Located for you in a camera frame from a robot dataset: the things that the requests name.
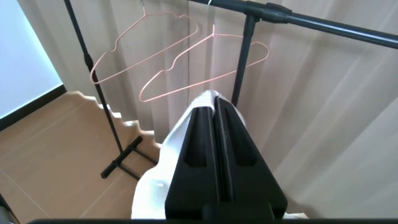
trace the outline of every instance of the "white cloth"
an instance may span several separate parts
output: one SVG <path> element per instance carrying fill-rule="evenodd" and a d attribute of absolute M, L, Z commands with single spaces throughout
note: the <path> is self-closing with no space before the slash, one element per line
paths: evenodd
<path fill-rule="evenodd" d="M 158 164 L 149 169 L 139 180 L 134 193 L 131 218 L 166 219 L 165 200 L 171 184 L 182 143 L 187 132 L 192 109 L 208 106 L 215 112 L 214 99 L 224 98 L 217 91 L 208 90 L 196 97 L 184 112 L 160 148 Z M 243 117 L 236 110 L 244 124 Z"/>

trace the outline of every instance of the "pink wire hanger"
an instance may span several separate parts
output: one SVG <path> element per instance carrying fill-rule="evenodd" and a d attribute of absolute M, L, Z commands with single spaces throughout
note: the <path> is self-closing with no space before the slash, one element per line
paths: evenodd
<path fill-rule="evenodd" d="M 217 79 L 219 79 L 219 78 L 223 78 L 223 77 L 226 77 L 227 75 L 230 75 L 230 74 L 235 73 L 236 70 L 233 70 L 232 72 L 225 73 L 225 74 L 220 75 L 220 76 L 218 76 L 218 77 L 209 78 L 209 79 L 207 79 L 207 80 L 205 80 L 205 81 L 198 82 L 198 83 L 195 83 L 195 84 L 192 84 L 192 85 L 183 87 L 183 88 L 179 88 L 178 90 L 173 90 L 173 91 L 170 91 L 170 92 L 161 94 L 161 95 L 159 95 L 159 96 L 155 96 L 155 97 L 149 98 L 148 100 L 143 100 L 143 99 L 142 99 L 142 93 L 143 93 L 144 90 L 147 88 L 147 86 L 148 86 L 156 77 L 158 77 L 161 73 L 171 71 L 171 69 L 174 68 L 174 65 L 175 65 L 175 63 L 176 63 L 176 61 L 177 61 L 177 59 L 178 59 L 179 57 L 181 57 L 183 54 L 187 53 L 189 50 L 193 49 L 194 47 L 200 45 L 201 43 L 203 43 L 203 42 L 205 42 L 206 40 L 208 40 L 208 39 L 210 39 L 210 38 L 212 38 L 212 37 L 215 37 L 215 36 L 222 36 L 222 37 L 237 37 L 237 38 L 241 38 L 241 39 L 243 38 L 243 37 L 240 36 L 240 35 L 233 35 L 233 34 L 216 34 L 216 33 L 215 33 L 215 25 L 213 25 L 213 32 L 212 32 L 208 37 L 204 38 L 203 40 L 197 42 L 196 44 L 194 44 L 193 46 L 191 46 L 191 47 L 188 48 L 187 50 L 184 50 L 182 53 L 180 53 L 180 54 L 174 59 L 173 65 L 172 65 L 169 69 L 159 71 L 158 73 L 156 73 L 156 75 L 154 75 L 154 76 L 144 85 L 144 87 L 142 87 L 141 91 L 139 92 L 139 100 L 140 100 L 141 102 L 149 102 L 149 101 L 156 100 L 156 99 L 159 99 L 159 98 L 161 98 L 161 97 L 170 95 L 170 94 L 172 94 L 172 93 L 176 93 L 176 92 L 181 91 L 181 90 L 186 90 L 187 88 L 191 88 L 191 87 L 194 87 L 194 86 L 197 86 L 197 85 L 201 85 L 201 84 L 204 84 L 204 83 L 208 83 L 208 82 L 211 82 L 211 81 L 213 81 L 213 80 L 217 80 Z M 246 68 L 248 68 L 248 67 L 250 67 L 250 66 L 252 66 L 252 65 L 255 65 L 255 64 L 257 64 L 257 63 L 260 63 L 260 62 L 265 61 L 265 60 L 267 59 L 267 57 L 269 56 L 269 48 L 268 48 L 268 46 L 267 46 L 266 44 L 263 44 L 262 42 L 258 42 L 258 41 L 251 42 L 250 45 L 252 45 L 252 44 L 260 44 L 260 45 L 262 45 L 263 47 L 265 47 L 265 48 L 267 49 L 267 55 L 266 55 L 264 58 L 262 58 L 262 59 L 260 59 L 260 60 L 258 60 L 258 61 L 255 61 L 255 62 L 253 62 L 253 63 L 250 63 L 249 65 L 246 66 Z"/>
<path fill-rule="evenodd" d="M 181 16 L 178 16 L 175 12 L 159 12 L 159 13 L 154 13 L 154 14 L 147 14 L 146 11 L 145 11 L 145 7 L 143 6 L 142 8 L 143 8 L 143 10 L 144 10 L 144 15 L 143 15 L 141 18 L 139 18 L 139 20 L 137 20 L 135 23 L 133 23 L 129 28 L 127 28 L 127 29 L 116 39 L 116 41 L 115 41 L 115 43 L 114 43 L 114 49 L 113 49 L 113 50 L 107 51 L 107 52 L 103 53 L 103 54 L 101 55 L 101 57 L 95 62 L 94 67 L 93 67 L 93 69 L 91 69 L 91 72 L 90 72 L 90 80 L 91 80 L 92 83 L 94 83 L 94 84 L 99 84 L 99 83 L 101 83 L 101 82 L 105 82 L 106 80 L 109 80 L 110 78 L 113 78 L 113 77 L 115 77 L 115 76 L 117 76 L 117 75 L 120 75 L 120 74 L 122 74 L 123 72 L 125 72 L 125 71 L 127 71 L 127 70 L 129 70 L 129 69 L 131 69 L 131 68 L 134 68 L 135 66 L 141 64 L 142 62 L 145 62 L 146 60 L 149 60 L 149 59 L 151 59 L 152 57 L 155 57 L 156 55 L 158 55 L 158 54 L 164 52 L 165 50 L 167 50 L 167 49 L 169 49 L 169 48 L 171 48 L 171 47 L 173 47 L 173 46 L 175 46 L 175 45 L 177 45 L 177 44 L 183 42 L 184 40 L 190 38 L 191 36 L 195 35 L 195 34 L 198 32 L 198 23 L 196 22 L 196 20 L 192 19 L 192 18 L 191 18 L 190 16 L 188 16 L 188 15 L 183 14 L 183 15 L 181 15 Z M 150 17 L 150 16 L 159 16 L 159 15 L 163 15 L 163 14 L 172 14 L 172 15 L 173 15 L 174 17 L 176 17 L 177 19 L 180 19 L 180 18 L 183 18 L 183 17 L 186 17 L 186 18 L 190 19 L 190 20 L 193 21 L 194 24 L 196 25 L 196 29 L 195 29 L 194 33 L 192 33 L 192 34 L 190 34 L 190 35 L 188 35 L 188 36 L 182 38 L 181 40 L 177 41 L 176 43 L 174 43 L 174 44 L 172 44 L 172 45 L 170 45 L 170 46 L 168 46 L 168 47 L 166 47 L 165 49 L 161 50 L 160 52 L 157 52 L 156 54 L 153 54 L 153 55 L 151 55 L 150 57 L 147 57 L 147 58 L 145 58 L 144 60 L 141 60 L 140 62 L 138 62 L 138 63 L 136 63 L 136 64 L 134 64 L 134 65 L 131 65 L 130 67 L 128 67 L 128 68 L 126 68 L 126 69 L 124 69 L 124 70 L 121 70 L 121 71 L 118 72 L 118 73 L 115 73 L 115 74 L 113 74 L 113 75 L 111 75 L 111 76 L 109 76 L 109 77 L 106 77 L 106 78 L 104 78 L 104 79 L 102 79 L 102 80 L 100 80 L 100 81 L 97 81 L 97 82 L 93 80 L 93 73 L 94 73 L 95 68 L 96 68 L 97 65 L 100 63 L 100 61 L 103 59 L 103 57 L 105 57 L 105 55 L 107 55 L 107 54 L 109 54 L 109 53 L 113 53 L 113 52 L 116 51 L 116 49 L 118 48 L 118 42 L 119 42 L 120 38 L 122 38 L 125 34 L 127 34 L 134 26 L 136 26 L 138 23 L 140 23 L 140 21 L 143 20 L 144 18 Z"/>

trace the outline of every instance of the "curtain fold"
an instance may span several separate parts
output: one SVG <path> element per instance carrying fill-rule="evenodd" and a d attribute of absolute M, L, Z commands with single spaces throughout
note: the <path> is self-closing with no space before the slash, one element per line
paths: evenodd
<path fill-rule="evenodd" d="M 18 0 L 66 88 L 96 96 L 63 1 Z M 398 33 L 396 0 L 275 0 L 294 12 Z M 166 137 L 189 103 L 214 89 L 231 98 L 234 75 L 142 103 L 139 91 L 189 46 L 211 34 L 241 35 L 244 14 L 187 0 L 143 0 L 147 13 L 174 11 L 199 23 L 197 35 L 101 84 L 113 111 Z M 72 0 L 88 51 L 97 60 L 142 16 L 138 0 Z M 188 19 L 149 17 L 96 69 L 112 75 L 194 32 Z M 311 217 L 398 217 L 398 52 L 286 24 L 257 23 L 253 40 L 271 54 L 246 69 L 238 110 L 289 209 Z M 144 98 L 236 69 L 241 40 L 215 37 L 177 60 Z M 251 48 L 248 62 L 263 57 Z"/>

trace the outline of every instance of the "black garment rack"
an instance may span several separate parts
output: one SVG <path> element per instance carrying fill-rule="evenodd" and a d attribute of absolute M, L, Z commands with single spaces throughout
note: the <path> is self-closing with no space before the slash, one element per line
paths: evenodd
<path fill-rule="evenodd" d="M 198 2 L 202 4 L 209 4 L 210 2 L 211 6 L 228 9 L 235 12 L 241 12 L 246 15 L 246 20 L 244 22 L 244 29 L 243 29 L 242 46 L 238 60 L 238 69 L 236 71 L 236 78 L 235 78 L 232 100 L 231 100 L 234 106 L 238 104 L 244 70 L 246 68 L 246 62 L 248 60 L 251 39 L 253 37 L 256 23 L 259 21 L 266 21 L 275 24 L 294 24 L 309 29 L 315 29 L 322 32 L 327 32 L 329 34 L 340 35 L 342 37 L 347 37 L 351 39 L 360 40 L 363 42 L 368 42 L 376 45 L 390 47 L 393 49 L 398 49 L 398 35 L 387 34 L 384 32 L 369 30 L 365 28 L 342 24 L 339 22 L 333 22 L 325 19 L 319 19 L 316 17 L 294 13 L 292 12 L 292 10 L 287 9 L 286 7 L 278 4 L 273 4 L 273 3 L 261 4 L 258 2 L 242 1 L 242 0 L 212 0 L 212 1 L 189 0 L 189 1 Z M 91 69 L 93 69 L 93 60 L 87 51 L 85 41 L 83 40 L 83 35 L 80 32 L 80 28 L 77 23 L 75 13 L 73 12 L 72 5 L 70 3 L 70 0 L 64 0 L 64 2 L 67 7 L 70 19 L 72 20 L 72 24 L 75 29 L 76 35 L 78 37 L 81 49 L 83 51 L 83 56 L 86 66 L 88 67 L 88 70 L 91 71 Z M 95 71 L 93 73 L 93 79 L 94 81 L 98 81 Z M 109 126 L 111 127 L 113 136 L 120 151 L 120 155 L 115 160 L 113 160 L 112 163 L 101 173 L 101 176 L 102 178 L 107 178 L 107 176 L 110 175 L 110 173 L 112 173 L 112 171 L 118 167 L 127 174 L 129 174 L 130 176 L 132 176 L 133 178 L 138 180 L 139 177 L 133 172 L 129 171 L 127 168 L 125 168 L 122 165 L 122 161 L 132 151 L 138 153 L 139 155 L 148 159 L 154 164 L 157 164 L 157 161 L 153 160 L 149 156 L 145 155 L 143 152 L 138 151 L 136 149 L 137 145 L 142 141 L 141 136 L 138 136 L 130 145 L 128 145 L 128 147 L 125 150 L 123 150 L 118 134 L 112 122 L 111 114 L 107 107 L 102 89 L 99 84 L 96 84 L 95 88 L 96 91 L 98 92 L 98 96 L 101 101 L 101 104 L 103 105 L 106 118 L 108 119 Z"/>

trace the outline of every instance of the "floor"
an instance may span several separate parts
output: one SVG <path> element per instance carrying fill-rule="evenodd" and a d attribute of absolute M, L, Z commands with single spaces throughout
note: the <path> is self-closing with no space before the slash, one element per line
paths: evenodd
<path fill-rule="evenodd" d="M 114 118 L 123 147 L 138 134 L 155 160 L 159 145 L 137 123 Z M 37 218 L 129 218 L 137 180 L 116 169 L 118 155 L 103 110 L 80 93 L 66 93 L 0 132 L 0 192 L 21 223 Z M 153 165 L 132 152 L 124 165 L 142 175 Z"/>

